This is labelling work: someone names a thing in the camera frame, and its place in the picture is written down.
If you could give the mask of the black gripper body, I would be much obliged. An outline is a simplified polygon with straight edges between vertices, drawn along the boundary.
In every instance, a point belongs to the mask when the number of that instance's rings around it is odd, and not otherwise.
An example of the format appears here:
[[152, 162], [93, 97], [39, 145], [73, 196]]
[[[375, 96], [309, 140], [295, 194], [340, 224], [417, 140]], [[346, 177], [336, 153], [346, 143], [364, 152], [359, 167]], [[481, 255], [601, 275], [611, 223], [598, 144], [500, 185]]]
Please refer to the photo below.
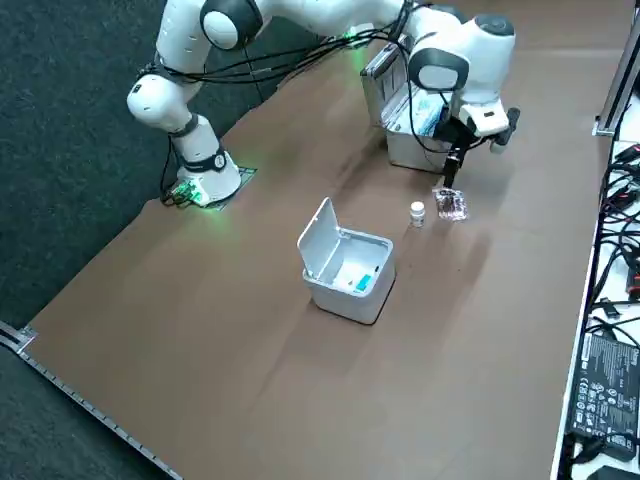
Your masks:
[[436, 142], [437, 154], [448, 154], [452, 149], [455, 149], [457, 142], [468, 142], [469, 150], [478, 146], [478, 138], [455, 117], [441, 118], [438, 121], [433, 133], [433, 140]]

